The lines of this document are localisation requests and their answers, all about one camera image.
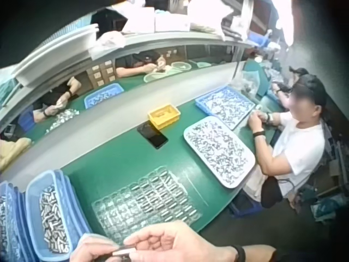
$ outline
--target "worker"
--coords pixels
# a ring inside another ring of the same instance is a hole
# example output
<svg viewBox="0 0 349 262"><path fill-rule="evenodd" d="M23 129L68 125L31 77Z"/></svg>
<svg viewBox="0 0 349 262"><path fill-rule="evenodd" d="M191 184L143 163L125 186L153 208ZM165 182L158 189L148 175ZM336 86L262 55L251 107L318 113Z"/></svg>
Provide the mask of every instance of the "worker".
<svg viewBox="0 0 349 262"><path fill-rule="evenodd" d="M292 73L292 79L289 81L289 86L278 82L272 83L272 90L285 109L288 109L289 107L288 94L291 90L291 86L296 83L302 75L309 73L305 68L293 69L292 67L289 67L289 71Z"/></svg>
<svg viewBox="0 0 349 262"><path fill-rule="evenodd" d="M134 53L115 60L119 78L165 70L166 60L155 51Z"/></svg>
<svg viewBox="0 0 349 262"><path fill-rule="evenodd" d="M314 75L303 75L293 85L290 112L254 112L248 124L252 130L259 166L252 172L244 191L265 208L293 194L309 178L322 158L325 138L321 116L326 91ZM262 124L283 126L274 149L268 147Z"/></svg>
<svg viewBox="0 0 349 262"><path fill-rule="evenodd" d="M136 247L136 251L129 254L133 262L282 261L276 259L279 255L271 246L213 246L182 221L150 225L127 237L124 244ZM92 262L98 257L110 255L117 249L115 243L102 236L83 236L71 254L70 262ZM114 261L121 259L109 257L106 260Z"/></svg>
<svg viewBox="0 0 349 262"><path fill-rule="evenodd" d="M33 104L34 122L39 123L54 116L67 106L68 101L77 97L81 83L74 77L44 94Z"/></svg>

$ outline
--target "cap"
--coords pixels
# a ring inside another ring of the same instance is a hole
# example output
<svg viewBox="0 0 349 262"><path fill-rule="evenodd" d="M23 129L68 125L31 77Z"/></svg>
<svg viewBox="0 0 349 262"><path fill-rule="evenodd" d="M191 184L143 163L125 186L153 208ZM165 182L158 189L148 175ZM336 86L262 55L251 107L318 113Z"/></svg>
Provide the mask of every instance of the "cap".
<svg viewBox="0 0 349 262"><path fill-rule="evenodd" d="M327 93L325 86L316 75L302 75L292 86L292 94L298 98L308 98L315 105L326 105Z"/></svg>
<svg viewBox="0 0 349 262"><path fill-rule="evenodd" d="M292 72L294 74L298 74L300 76L309 74L308 70L306 70L303 67L300 67L298 69L294 69L293 67L290 66L288 69L289 69L290 72Z"/></svg>

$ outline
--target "black shirt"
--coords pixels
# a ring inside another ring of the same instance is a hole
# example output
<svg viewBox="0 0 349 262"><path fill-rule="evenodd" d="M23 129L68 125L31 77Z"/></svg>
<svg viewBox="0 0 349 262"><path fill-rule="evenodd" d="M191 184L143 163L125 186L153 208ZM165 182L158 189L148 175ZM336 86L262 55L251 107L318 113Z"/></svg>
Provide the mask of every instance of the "black shirt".
<svg viewBox="0 0 349 262"><path fill-rule="evenodd" d="M69 89L70 87L68 86L68 81L61 83L59 86L50 90L48 93L36 100L33 104L33 110L41 109L44 107L44 105L55 105L57 100Z"/></svg>
<svg viewBox="0 0 349 262"><path fill-rule="evenodd" d="M133 55L125 56L115 60L115 67L137 68L145 64L156 64L160 55L155 51L145 51L134 53Z"/></svg>

